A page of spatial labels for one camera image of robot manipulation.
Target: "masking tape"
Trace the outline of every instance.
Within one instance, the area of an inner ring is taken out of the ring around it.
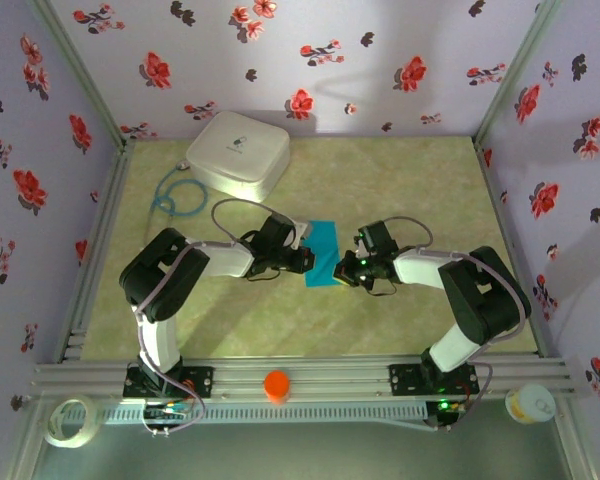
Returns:
[[[81,404],[85,409],[84,425],[72,437],[65,437],[62,433],[62,421],[65,415],[75,404]],[[100,429],[100,409],[93,400],[84,395],[76,395],[61,402],[49,417],[45,440],[54,447],[78,448],[87,444]]]

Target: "white wire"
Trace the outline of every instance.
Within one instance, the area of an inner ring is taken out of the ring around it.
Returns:
[[[395,215],[393,217],[385,218],[383,222],[386,223],[390,220],[407,220],[411,223],[415,223],[416,225],[420,225],[424,229],[424,231],[427,232],[427,235],[429,235],[429,241],[427,243],[419,243],[416,245],[415,248],[426,248],[430,247],[433,244],[433,232],[429,227],[427,227],[423,222],[421,222],[417,218],[407,217],[405,215]]]
[[[193,250],[194,248],[199,247],[202,244],[203,244],[203,242],[193,242],[193,243],[188,244],[186,247],[184,247],[180,251],[178,256],[176,257],[176,259],[173,261],[173,264],[171,265],[171,267],[169,268],[167,273],[165,273],[164,277],[158,282],[158,284],[151,291],[151,293],[149,293],[149,295],[147,295],[147,297],[140,303],[140,305],[138,305],[138,307],[133,312],[133,314],[136,318],[136,322],[138,324],[138,343],[140,344],[140,352],[144,354],[144,355],[141,355],[141,358],[149,365],[151,370],[153,370],[156,373],[156,375],[158,375],[162,380],[164,380],[165,382],[173,385],[176,388],[179,388],[183,392],[192,396],[194,399],[194,407],[193,408],[195,408],[195,402],[199,402],[200,407],[201,407],[198,414],[195,415],[190,421],[183,423],[181,425],[177,425],[175,427],[165,428],[163,431],[158,431],[157,429],[152,430],[145,424],[145,427],[147,428],[147,430],[149,430],[154,435],[167,436],[167,435],[169,435],[170,432],[177,432],[179,430],[184,430],[185,428],[190,427],[194,423],[199,422],[202,418],[204,418],[204,416],[207,412],[206,405],[202,401],[202,398],[200,397],[200,395],[198,395],[198,393],[194,389],[187,387],[183,383],[180,383],[179,381],[169,377],[168,375],[165,375],[164,373],[162,373],[160,371],[160,368],[155,364],[155,362],[153,361],[153,359],[151,358],[151,356],[149,356],[149,354],[147,352],[147,346],[144,342],[144,335],[142,333],[142,326],[143,326],[144,322],[147,321],[145,318],[143,318],[144,309],[147,307],[147,305],[149,305],[155,299],[155,297],[164,288],[166,283],[173,276],[173,273],[175,272],[176,268],[178,267],[178,265],[180,264],[180,262],[182,261],[184,256],[190,250]]]
[[[518,307],[518,313],[520,315],[520,321],[518,322],[517,328],[513,332],[507,333],[507,334],[502,335],[500,337],[496,337],[494,339],[491,339],[487,343],[485,343],[482,347],[480,347],[478,350],[476,350],[476,352],[467,359],[467,362],[471,362],[472,359],[474,359],[475,357],[477,357],[478,355],[480,355],[482,352],[484,352],[491,345],[496,344],[496,343],[500,343],[500,342],[504,342],[505,340],[509,340],[509,339],[515,337],[516,335],[519,335],[520,332],[522,332],[522,330],[524,329],[524,326],[526,324],[526,321],[527,321],[527,316],[526,316],[526,313],[524,311],[524,305],[522,304],[522,300],[518,296],[518,293],[515,291],[515,289],[511,286],[511,284],[509,282],[507,282],[502,277],[502,275],[500,275],[498,272],[496,272],[493,268],[491,268],[486,263],[478,260],[477,258],[472,257],[471,255],[469,255],[467,253],[460,253],[460,252],[437,252],[437,251],[432,251],[432,250],[419,249],[418,250],[418,254],[419,255],[423,255],[425,257],[459,258],[459,259],[464,259],[464,260],[470,261],[471,263],[475,264],[476,266],[480,267],[482,270],[484,270],[485,272],[487,272],[489,275],[491,275],[492,278],[494,278],[498,283],[500,283],[500,285],[502,285],[504,287],[504,289],[509,293],[509,295],[511,295],[511,298],[513,298],[513,301],[515,302],[516,306]],[[489,373],[487,374],[487,379],[482,384],[482,388],[480,389],[480,392],[478,392],[478,396],[476,397],[476,399],[473,402],[471,402],[471,405],[469,406],[469,409],[447,431],[450,431],[453,428],[455,428],[455,425],[457,425],[462,418],[466,418],[467,415],[469,415],[471,413],[471,411],[478,405],[478,403],[482,400],[482,397],[484,396],[484,394],[487,392],[487,388],[489,387],[489,383],[491,382],[491,379],[493,377],[493,366],[491,364],[489,364],[489,363],[483,363],[483,362],[472,362],[472,363],[474,365],[481,365],[481,366],[484,366],[484,367],[488,368]]]
[[[293,220],[291,218],[287,217],[286,215],[283,215],[282,213],[274,210],[273,208],[267,207],[266,205],[262,205],[261,203],[254,202],[252,200],[245,200],[244,198],[226,198],[224,200],[220,200],[213,207],[211,207],[211,221],[213,221],[213,223],[215,224],[216,227],[218,227],[220,230],[222,230],[224,233],[226,233],[233,242],[237,243],[240,241],[240,239],[238,237],[236,237],[233,233],[231,233],[229,230],[224,228],[222,225],[220,225],[218,220],[216,220],[216,209],[220,205],[222,205],[224,203],[230,203],[230,202],[240,202],[240,203],[248,203],[249,205],[255,205],[256,207],[260,207],[260,208],[268,211],[269,213],[275,213],[277,215],[280,215],[281,217],[285,217],[287,220],[289,220],[290,222],[293,223]],[[293,223],[293,231],[295,234],[296,233],[295,223]]]
[[[417,423],[411,423],[411,422],[400,421],[400,420],[389,420],[389,419],[385,419],[385,418],[376,418],[374,420],[374,422],[375,423],[383,423],[385,425],[393,425],[393,426],[402,427],[402,428],[412,428],[414,430],[420,430],[423,432],[435,433],[438,431],[438,427],[432,427],[429,425],[418,425]]]

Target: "floral wallpaper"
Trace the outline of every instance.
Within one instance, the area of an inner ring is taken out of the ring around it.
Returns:
[[[589,387],[578,404],[600,478],[600,1],[562,5],[500,107],[489,183],[535,321]]]
[[[472,135],[538,0],[50,3],[121,134],[147,139],[223,110],[292,135]]]
[[[0,2],[0,470],[33,366],[53,361],[114,150],[33,12]]]

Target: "blue cloth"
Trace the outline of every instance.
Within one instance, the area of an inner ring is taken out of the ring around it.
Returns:
[[[333,278],[333,271],[340,261],[335,222],[312,220],[310,223],[311,233],[303,245],[311,249],[316,259],[313,269],[304,274],[305,284],[307,287],[342,285]]]

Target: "blue cable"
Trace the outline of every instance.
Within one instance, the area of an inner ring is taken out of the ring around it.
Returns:
[[[149,214],[153,213],[153,211],[156,209],[156,207],[158,209],[160,209],[161,211],[163,211],[164,213],[166,213],[167,215],[171,215],[173,217],[193,217],[194,215],[197,215],[202,210],[204,210],[204,207],[207,205],[207,200],[209,199],[209,194],[207,193],[207,188],[202,183],[200,183],[198,180],[195,180],[193,178],[183,178],[181,180],[177,180],[177,181],[173,182],[171,185],[169,185],[169,187],[167,188],[167,191],[164,194],[160,195],[160,190],[162,189],[162,186],[167,181],[167,179],[179,170],[180,169],[178,167],[174,167],[169,173],[167,173],[164,176],[164,178],[162,180],[160,180],[160,182],[158,183],[158,186],[156,187],[156,191],[153,194],[153,202],[151,203],[151,208],[149,209]],[[204,198],[202,199],[202,202],[200,203],[200,205],[198,205],[193,210],[191,210],[189,212],[178,212],[176,210],[176,201],[173,198],[171,198],[170,194],[174,188],[176,188],[179,185],[184,185],[186,183],[191,183],[193,185],[197,185],[198,187],[200,187],[200,190],[202,190],[202,195]],[[164,203],[168,203],[169,207],[168,208],[165,207]]]

